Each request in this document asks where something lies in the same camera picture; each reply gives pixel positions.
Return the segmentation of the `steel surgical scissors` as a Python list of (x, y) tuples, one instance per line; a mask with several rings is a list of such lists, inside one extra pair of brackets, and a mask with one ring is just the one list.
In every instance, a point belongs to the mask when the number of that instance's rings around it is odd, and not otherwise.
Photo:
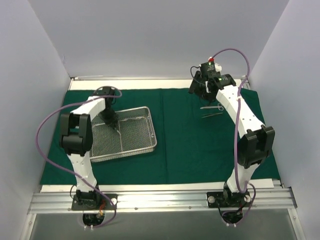
[(201, 110), (206, 110), (206, 109), (217, 109), (219, 111), (223, 111), (224, 107), (221, 103), (218, 103), (217, 105), (207, 105), (207, 106), (202, 106), (200, 107)]

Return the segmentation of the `metal mesh tray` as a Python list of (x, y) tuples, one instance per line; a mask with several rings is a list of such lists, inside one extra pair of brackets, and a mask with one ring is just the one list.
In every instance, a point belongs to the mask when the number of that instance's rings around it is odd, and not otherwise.
[[(140, 155), (153, 152), (157, 146), (157, 138), (152, 121), (150, 109), (141, 106), (131, 109), (119, 110), (117, 128), (121, 136), (107, 126), (100, 116), (96, 116), (91, 122), (93, 144), (90, 150), (92, 163)], [(127, 120), (135, 116), (144, 116), (142, 120)]]

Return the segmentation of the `green surgical cloth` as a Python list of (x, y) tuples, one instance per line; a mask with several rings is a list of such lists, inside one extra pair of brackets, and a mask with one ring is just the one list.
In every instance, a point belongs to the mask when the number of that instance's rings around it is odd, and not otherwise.
[(203, 101), (186, 88), (123, 90), (115, 110), (150, 109), (154, 151), (97, 162), (100, 185), (224, 182), (234, 168), (235, 125), (227, 113), (202, 118)]

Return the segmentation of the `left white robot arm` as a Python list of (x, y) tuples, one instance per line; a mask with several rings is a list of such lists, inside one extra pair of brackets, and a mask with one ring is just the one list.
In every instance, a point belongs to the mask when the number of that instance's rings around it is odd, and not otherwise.
[(85, 103), (60, 116), (59, 145), (67, 154), (75, 172), (75, 196), (78, 202), (90, 210), (97, 209), (101, 203), (101, 195), (97, 192), (99, 186), (90, 160), (94, 142), (92, 120), (98, 116), (106, 126), (115, 130), (118, 122), (118, 115), (112, 108), (115, 97), (115, 88), (100, 87)]

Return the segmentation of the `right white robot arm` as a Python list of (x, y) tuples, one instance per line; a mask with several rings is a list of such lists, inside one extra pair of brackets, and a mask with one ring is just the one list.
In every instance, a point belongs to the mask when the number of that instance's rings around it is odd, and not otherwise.
[(197, 66), (191, 73), (192, 82), (188, 92), (196, 94), (209, 103), (217, 101), (235, 124), (234, 168), (225, 183), (223, 203), (234, 206), (240, 201), (258, 167), (272, 151), (275, 130), (266, 126), (253, 113), (241, 95), (241, 89), (230, 74), (222, 75), (213, 59)]

